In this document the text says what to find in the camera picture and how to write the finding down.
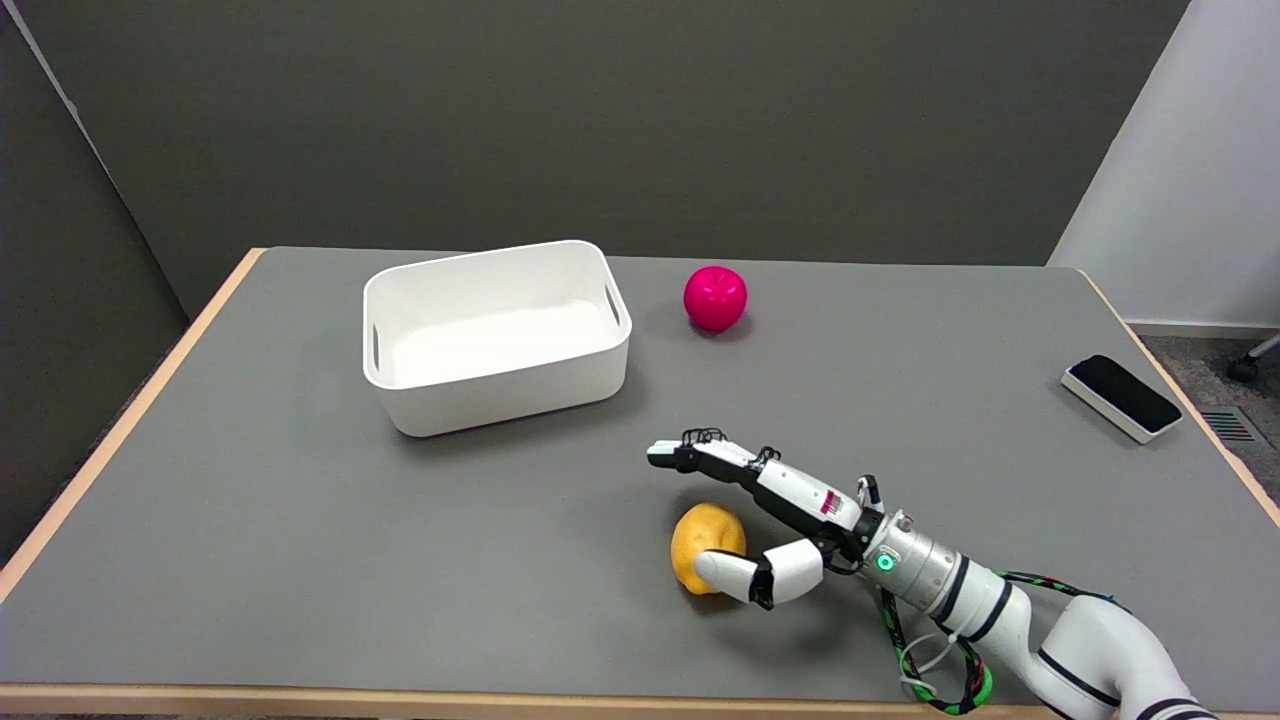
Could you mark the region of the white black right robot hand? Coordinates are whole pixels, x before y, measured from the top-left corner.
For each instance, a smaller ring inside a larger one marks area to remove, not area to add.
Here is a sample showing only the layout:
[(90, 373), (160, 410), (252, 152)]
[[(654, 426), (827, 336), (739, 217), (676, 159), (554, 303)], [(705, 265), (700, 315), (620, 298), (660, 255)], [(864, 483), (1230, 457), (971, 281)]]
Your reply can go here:
[(716, 428), (695, 428), (646, 450), (654, 468), (699, 473), (745, 489), (755, 505), (799, 534), (759, 555), (746, 552), (741, 521), (728, 510), (700, 503), (677, 521), (673, 570), (694, 594), (726, 594), (771, 610), (818, 587), (824, 574), (852, 575), (865, 561), (886, 519), (876, 480), (863, 477), (846, 493), (790, 466), (776, 448), (750, 451)]

